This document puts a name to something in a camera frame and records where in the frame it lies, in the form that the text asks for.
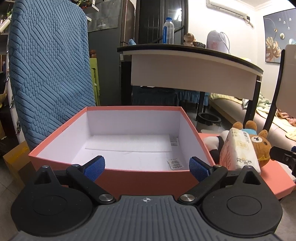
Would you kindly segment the brown teddy bear plush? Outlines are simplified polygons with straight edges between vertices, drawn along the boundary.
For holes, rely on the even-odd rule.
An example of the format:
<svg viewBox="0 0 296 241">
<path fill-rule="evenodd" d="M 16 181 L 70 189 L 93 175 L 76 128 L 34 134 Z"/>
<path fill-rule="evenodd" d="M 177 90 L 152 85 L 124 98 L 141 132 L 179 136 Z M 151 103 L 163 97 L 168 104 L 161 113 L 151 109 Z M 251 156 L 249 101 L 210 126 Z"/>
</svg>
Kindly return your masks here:
<svg viewBox="0 0 296 241">
<path fill-rule="evenodd" d="M 269 152 L 271 149 L 271 144 L 267 140 L 268 131 L 262 130 L 258 133 L 257 124 L 252 120 L 248 120 L 246 122 L 245 128 L 243 128 L 243 124 L 238 121 L 234 123 L 232 127 L 247 132 L 249 134 L 258 159 L 259 166 L 260 168 L 265 166 L 270 160 Z"/>
</svg>

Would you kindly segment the black white panda plush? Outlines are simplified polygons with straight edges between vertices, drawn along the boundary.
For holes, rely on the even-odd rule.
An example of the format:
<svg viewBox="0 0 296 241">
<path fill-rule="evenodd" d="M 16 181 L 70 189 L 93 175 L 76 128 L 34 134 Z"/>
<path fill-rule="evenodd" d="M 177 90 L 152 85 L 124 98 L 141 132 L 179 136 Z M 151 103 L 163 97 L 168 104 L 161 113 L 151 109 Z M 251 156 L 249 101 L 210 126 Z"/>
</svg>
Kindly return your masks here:
<svg viewBox="0 0 296 241">
<path fill-rule="evenodd" d="M 226 141 L 228 133 L 229 131 L 226 130 L 223 131 L 219 136 L 210 136 L 203 139 L 203 142 L 215 164 L 220 164 L 220 152 L 222 150 L 224 142 Z"/>
</svg>

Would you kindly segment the pink box lid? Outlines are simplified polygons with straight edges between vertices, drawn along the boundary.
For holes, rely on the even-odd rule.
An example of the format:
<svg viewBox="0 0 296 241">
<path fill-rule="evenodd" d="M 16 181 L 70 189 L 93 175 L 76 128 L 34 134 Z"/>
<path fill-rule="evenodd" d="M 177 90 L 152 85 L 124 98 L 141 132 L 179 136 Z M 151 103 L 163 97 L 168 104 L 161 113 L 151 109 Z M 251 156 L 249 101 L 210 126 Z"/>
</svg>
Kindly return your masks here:
<svg viewBox="0 0 296 241">
<path fill-rule="evenodd" d="M 269 161 L 261 169 L 261 177 L 278 199 L 291 194 L 295 189 L 292 178 L 277 161 Z"/>
</svg>

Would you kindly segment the beige sofa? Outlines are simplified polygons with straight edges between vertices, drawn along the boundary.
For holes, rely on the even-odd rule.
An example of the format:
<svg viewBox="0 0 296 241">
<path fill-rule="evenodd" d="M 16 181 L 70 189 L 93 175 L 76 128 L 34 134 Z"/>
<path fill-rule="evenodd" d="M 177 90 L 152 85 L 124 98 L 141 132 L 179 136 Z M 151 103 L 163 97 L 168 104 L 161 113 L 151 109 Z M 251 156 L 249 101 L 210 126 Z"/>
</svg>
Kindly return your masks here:
<svg viewBox="0 0 296 241">
<path fill-rule="evenodd" d="M 210 107 L 218 111 L 231 124 L 244 121 L 248 105 L 247 99 L 240 100 L 233 96 L 212 93 L 209 102 Z M 270 106 L 271 102 L 260 94 L 253 119 L 259 132 L 264 127 Z M 273 146 L 291 150 L 295 147 L 295 119 L 286 113 L 277 111 L 268 131 L 267 139 Z"/>
</svg>

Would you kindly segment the white silica gel packet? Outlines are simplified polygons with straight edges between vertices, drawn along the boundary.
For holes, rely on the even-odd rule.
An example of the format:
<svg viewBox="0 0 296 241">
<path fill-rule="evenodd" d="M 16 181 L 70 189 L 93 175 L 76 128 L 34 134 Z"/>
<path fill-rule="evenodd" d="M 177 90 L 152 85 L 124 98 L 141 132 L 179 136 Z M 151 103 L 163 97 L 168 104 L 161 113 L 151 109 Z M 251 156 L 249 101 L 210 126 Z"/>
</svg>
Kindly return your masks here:
<svg viewBox="0 0 296 241">
<path fill-rule="evenodd" d="M 170 170 L 172 171 L 184 170 L 185 168 L 178 158 L 168 159 L 167 163 L 169 165 Z"/>
<path fill-rule="evenodd" d="M 171 146 L 178 146 L 179 145 L 179 138 L 174 137 L 174 136 L 170 136 L 170 143 L 171 143 Z"/>
</svg>

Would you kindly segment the tissue pack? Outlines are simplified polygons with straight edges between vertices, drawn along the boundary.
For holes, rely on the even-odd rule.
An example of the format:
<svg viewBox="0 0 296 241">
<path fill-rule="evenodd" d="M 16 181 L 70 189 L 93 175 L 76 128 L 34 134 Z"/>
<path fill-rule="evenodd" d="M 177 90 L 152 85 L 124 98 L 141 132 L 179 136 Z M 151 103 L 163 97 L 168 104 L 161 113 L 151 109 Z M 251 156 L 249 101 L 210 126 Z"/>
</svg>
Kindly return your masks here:
<svg viewBox="0 0 296 241">
<path fill-rule="evenodd" d="M 259 174 L 261 169 L 249 134 L 231 128 L 220 151 L 220 165 L 230 171 L 240 171 L 244 166 L 252 166 Z"/>
</svg>

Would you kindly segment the black round bin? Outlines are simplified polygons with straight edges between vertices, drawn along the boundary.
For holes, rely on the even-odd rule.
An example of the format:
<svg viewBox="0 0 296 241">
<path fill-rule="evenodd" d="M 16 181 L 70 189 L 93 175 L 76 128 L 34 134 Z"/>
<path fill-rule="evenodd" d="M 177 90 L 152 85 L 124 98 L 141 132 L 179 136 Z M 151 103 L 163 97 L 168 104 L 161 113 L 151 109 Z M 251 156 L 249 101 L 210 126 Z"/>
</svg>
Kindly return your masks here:
<svg viewBox="0 0 296 241">
<path fill-rule="evenodd" d="M 201 132 L 218 131 L 221 126 L 221 118 L 211 113 L 198 113 L 196 117 L 196 129 Z"/>
</svg>

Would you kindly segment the pink cardboard box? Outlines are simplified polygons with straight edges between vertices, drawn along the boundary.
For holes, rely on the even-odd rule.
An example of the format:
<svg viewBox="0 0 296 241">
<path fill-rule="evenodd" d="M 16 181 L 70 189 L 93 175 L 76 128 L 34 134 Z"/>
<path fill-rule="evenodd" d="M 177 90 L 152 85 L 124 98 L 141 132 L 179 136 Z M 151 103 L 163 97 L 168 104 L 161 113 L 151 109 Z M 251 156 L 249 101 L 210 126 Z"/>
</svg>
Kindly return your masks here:
<svg viewBox="0 0 296 241">
<path fill-rule="evenodd" d="M 171 146 L 170 136 L 179 138 Z M 86 107 L 34 148 L 30 160 L 64 170 L 84 165 L 96 156 L 105 159 L 96 183 L 118 198 L 121 195 L 179 197 L 198 182 L 189 160 L 214 161 L 187 114 L 173 106 Z M 172 171 L 168 159 L 178 158 L 184 170 Z"/>
</svg>

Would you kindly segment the white black dining table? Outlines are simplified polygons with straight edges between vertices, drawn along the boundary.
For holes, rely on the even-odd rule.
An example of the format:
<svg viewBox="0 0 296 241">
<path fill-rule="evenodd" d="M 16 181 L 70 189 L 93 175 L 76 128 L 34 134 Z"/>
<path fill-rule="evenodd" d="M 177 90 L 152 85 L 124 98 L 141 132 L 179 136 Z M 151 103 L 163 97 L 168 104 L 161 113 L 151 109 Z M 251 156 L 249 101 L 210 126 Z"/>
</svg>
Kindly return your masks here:
<svg viewBox="0 0 296 241">
<path fill-rule="evenodd" d="M 253 120 L 263 70 L 236 56 L 205 48 L 139 44 L 117 49 L 131 56 L 131 84 L 219 93 L 249 100 L 244 121 Z"/>
</svg>

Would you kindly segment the green stacked stools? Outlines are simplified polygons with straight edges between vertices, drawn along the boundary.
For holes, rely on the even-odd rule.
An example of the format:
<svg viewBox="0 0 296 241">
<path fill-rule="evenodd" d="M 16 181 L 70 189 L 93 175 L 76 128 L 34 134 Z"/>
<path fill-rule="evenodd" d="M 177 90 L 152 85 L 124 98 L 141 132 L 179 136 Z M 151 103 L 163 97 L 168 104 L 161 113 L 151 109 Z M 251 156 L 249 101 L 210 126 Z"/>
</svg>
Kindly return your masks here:
<svg viewBox="0 0 296 241">
<path fill-rule="evenodd" d="M 98 65 L 96 58 L 90 58 L 90 70 L 93 83 L 93 91 L 95 97 L 96 106 L 100 106 L 100 86 L 99 86 L 99 75 L 98 75 Z"/>
</svg>

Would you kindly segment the dark woven basket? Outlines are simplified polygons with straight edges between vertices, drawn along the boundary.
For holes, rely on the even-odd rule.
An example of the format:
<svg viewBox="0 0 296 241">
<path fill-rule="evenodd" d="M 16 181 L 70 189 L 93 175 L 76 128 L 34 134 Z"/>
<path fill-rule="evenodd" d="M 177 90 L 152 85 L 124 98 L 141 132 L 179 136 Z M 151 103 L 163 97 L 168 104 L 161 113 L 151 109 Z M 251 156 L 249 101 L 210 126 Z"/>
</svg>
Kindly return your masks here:
<svg viewBox="0 0 296 241">
<path fill-rule="evenodd" d="M 198 48 L 206 48 L 205 44 L 203 44 L 201 42 L 197 42 L 197 41 L 194 41 L 193 45 L 194 45 L 194 47 L 198 47 Z"/>
</svg>

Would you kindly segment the small brown figurine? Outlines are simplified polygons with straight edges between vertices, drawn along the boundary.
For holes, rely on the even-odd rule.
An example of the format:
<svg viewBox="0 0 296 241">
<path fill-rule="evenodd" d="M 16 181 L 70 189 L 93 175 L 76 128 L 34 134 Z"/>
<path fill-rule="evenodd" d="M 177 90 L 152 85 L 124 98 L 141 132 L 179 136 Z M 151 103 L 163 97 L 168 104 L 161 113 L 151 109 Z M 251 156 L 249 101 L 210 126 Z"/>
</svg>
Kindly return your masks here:
<svg viewBox="0 0 296 241">
<path fill-rule="evenodd" d="M 183 39 L 184 39 L 184 43 L 183 43 L 184 46 L 191 46 L 191 47 L 194 46 L 193 42 L 195 41 L 195 37 L 193 34 L 186 33 Z"/>
</svg>

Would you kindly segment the blue cloth on table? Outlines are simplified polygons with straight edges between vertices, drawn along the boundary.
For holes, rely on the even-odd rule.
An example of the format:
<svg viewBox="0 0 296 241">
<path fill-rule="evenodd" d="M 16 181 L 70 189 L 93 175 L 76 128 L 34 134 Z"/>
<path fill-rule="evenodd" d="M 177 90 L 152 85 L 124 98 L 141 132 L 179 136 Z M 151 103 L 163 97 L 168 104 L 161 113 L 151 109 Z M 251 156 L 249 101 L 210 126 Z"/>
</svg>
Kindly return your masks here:
<svg viewBox="0 0 296 241">
<path fill-rule="evenodd" d="M 129 39 L 129 41 L 128 41 L 128 45 L 129 45 L 129 46 L 136 45 L 136 42 L 135 42 L 133 39 Z"/>
</svg>

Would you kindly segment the grey cabinet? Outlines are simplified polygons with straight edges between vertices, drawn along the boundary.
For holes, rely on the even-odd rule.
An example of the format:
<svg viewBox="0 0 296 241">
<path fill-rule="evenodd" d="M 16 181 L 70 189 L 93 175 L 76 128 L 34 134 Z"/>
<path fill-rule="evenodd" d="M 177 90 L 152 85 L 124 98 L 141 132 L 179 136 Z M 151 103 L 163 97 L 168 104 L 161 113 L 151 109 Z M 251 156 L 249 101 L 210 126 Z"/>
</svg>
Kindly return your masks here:
<svg viewBox="0 0 296 241">
<path fill-rule="evenodd" d="M 117 48 L 134 38 L 135 7 L 131 1 L 96 1 L 85 8 L 89 49 L 96 52 L 101 105 L 121 105 L 120 56 Z"/>
</svg>

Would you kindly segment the plastic water bottle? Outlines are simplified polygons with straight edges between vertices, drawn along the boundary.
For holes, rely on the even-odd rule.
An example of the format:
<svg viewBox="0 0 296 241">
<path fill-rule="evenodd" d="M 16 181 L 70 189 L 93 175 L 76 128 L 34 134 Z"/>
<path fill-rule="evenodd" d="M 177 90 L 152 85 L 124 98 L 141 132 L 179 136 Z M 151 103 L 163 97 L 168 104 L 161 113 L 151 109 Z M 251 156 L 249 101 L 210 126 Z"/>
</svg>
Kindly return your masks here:
<svg viewBox="0 0 296 241">
<path fill-rule="evenodd" d="M 167 17 L 163 25 L 163 44 L 174 43 L 174 30 L 175 30 L 175 26 L 172 22 L 172 18 Z"/>
</svg>

